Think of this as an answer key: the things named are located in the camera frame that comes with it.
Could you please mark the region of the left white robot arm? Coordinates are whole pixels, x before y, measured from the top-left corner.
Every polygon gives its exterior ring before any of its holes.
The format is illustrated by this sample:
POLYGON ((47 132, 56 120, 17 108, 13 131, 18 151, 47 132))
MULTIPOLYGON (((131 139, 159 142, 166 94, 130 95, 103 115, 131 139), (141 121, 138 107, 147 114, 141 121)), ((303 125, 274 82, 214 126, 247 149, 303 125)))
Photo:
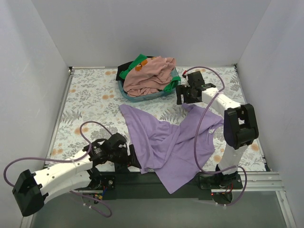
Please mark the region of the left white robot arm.
POLYGON ((115 171, 141 168, 133 145, 119 133, 97 139, 62 163, 31 172, 23 171, 12 190, 22 216, 38 212, 51 199, 76 189, 114 190, 113 175, 103 175, 97 165, 112 162, 115 171))

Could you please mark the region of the purple t shirt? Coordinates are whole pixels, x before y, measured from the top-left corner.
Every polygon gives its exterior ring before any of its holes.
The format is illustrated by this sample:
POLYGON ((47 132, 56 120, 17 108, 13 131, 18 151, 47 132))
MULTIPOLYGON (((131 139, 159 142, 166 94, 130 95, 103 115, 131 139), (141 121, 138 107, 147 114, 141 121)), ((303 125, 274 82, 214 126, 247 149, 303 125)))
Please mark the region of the purple t shirt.
POLYGON ((185 119, 179 124, 160 121, 152 114, 120 105, 141 173, 153 169, 169 193, 174 193, 199 172, 214 153, 213 133, 223 118, 195 104, 183 104, 185 119))

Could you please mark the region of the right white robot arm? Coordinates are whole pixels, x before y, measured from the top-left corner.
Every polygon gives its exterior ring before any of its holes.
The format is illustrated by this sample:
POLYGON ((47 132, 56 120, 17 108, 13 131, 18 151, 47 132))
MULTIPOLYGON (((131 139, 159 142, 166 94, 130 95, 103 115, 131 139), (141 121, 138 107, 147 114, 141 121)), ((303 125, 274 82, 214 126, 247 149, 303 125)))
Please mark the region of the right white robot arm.
POLYGON ((224 154, 215 172, 204 171, 200 180, 205 186, 214 185, 225 189, 234 181, 240 180, 240 160, 248 146, 259 136, 254 107, 251 104, 235 102, 214 84, 205 83, 201 72, 184 72, 182 76, 187 80, 187 85, 176 87, 177 104, 205 102, 224 119, 224 154))

